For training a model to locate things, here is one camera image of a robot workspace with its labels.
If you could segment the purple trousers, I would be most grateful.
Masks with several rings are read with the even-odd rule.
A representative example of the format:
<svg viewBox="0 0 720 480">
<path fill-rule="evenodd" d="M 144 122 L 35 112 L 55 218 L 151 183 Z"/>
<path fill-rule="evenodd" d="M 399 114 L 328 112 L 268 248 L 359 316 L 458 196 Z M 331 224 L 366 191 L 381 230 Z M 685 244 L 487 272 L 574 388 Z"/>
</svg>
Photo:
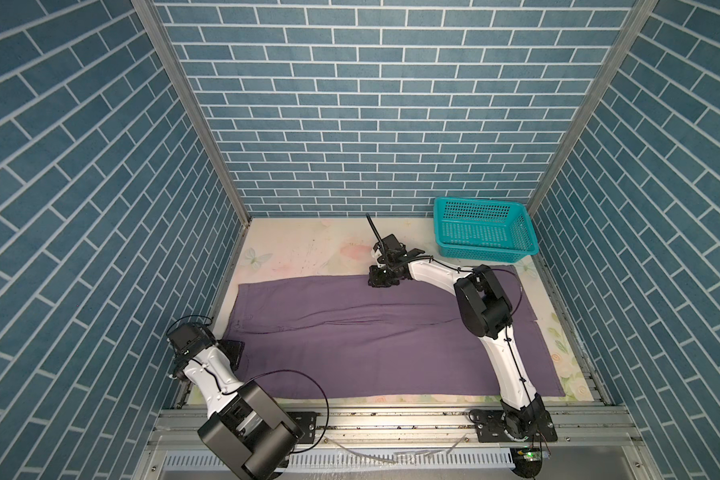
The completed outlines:
<svg viewBox="0 0 720 480">
<path fill-rule="evenodd" d="M 245 345 L 239 378 L 255 377 L 279 398 L 500 391 L 454 295 L 415 280 L 390 288 L 373 288 L 364 275 L 242 284 L 224 336 Z"/>
</svg>

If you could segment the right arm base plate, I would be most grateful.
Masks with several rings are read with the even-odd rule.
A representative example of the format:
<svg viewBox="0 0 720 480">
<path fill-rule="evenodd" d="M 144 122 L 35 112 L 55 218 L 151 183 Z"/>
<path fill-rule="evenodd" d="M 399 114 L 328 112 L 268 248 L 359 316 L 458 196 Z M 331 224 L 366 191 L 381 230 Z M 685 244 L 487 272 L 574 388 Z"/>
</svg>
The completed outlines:
<svg viewBox="0 0 720 480">
<path fill-rule="evenodd" d="M 523 443 L 532 440 L 557 442 L 558 435 L 546 410 L 520 413 L 503 410 L 472 409 L 467 418 L 473 423 L 479 443 Z"/>
</svg>

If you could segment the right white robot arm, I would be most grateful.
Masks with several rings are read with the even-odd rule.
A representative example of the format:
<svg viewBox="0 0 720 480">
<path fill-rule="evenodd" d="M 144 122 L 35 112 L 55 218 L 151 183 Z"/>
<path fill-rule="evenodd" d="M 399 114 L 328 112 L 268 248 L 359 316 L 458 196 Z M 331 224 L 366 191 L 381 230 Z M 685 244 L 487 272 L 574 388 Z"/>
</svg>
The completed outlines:
<svg viewBox="0 0 720 480">
<path fill-rule="evenodd" d="M 438 287 L 456 298 L 462 323 L 488 355 L 500 389 L 504 434 L 512 441 L 555 441 L 557 432 L 544 400 L 532 384 L 517 347 L 513 329 L 514 305 L 493 269 L 468 269 L 431 256 L 369 267 L 368 284 L 386 288 L 402 280 Z"/>
</svg>

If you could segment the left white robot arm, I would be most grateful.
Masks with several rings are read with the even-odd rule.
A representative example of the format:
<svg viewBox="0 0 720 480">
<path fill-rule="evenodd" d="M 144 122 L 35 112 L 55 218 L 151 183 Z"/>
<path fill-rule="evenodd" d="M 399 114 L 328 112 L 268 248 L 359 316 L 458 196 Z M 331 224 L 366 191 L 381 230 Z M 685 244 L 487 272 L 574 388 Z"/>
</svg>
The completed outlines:
<svg viewBox="0 0 720 480">
<path fill-rule="evenodd" d="M 201 392 L 204 445 L 239 479 L 269 479 L 295 450 L 302 428 L 256 382 L 234 375 L 214 343 L 176 349 L 177 376 Z"/>
</svg>

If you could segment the teal plastic basket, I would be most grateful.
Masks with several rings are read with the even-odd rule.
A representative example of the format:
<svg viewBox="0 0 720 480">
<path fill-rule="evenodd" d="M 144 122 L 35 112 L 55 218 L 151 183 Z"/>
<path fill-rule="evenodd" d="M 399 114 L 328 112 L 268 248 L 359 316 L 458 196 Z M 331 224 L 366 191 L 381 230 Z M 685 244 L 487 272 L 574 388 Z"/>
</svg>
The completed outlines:
<svg viewBox="0 0 720 480">
<path fill-rule="evenodd" d="M 539 252 L 531 218 L 515 202 L 440 197 L 434 234 L 443 257 L 514 264 Z"/>
</svg>

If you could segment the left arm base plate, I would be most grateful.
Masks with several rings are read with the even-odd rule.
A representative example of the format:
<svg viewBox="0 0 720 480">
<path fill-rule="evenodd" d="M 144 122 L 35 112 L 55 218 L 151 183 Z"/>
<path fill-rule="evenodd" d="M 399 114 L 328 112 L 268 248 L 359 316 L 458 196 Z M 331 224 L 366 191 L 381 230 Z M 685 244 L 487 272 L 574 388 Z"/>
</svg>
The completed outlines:
<svg viewBox="0 0 720 480">
<path fill-rule="evenodd" d="M 288 414 L 303 433 L 297 445 L 300 448 L 313 445 L 316 440 L 319 413 L 314 411 L 288 411 Z"/>
</svg>

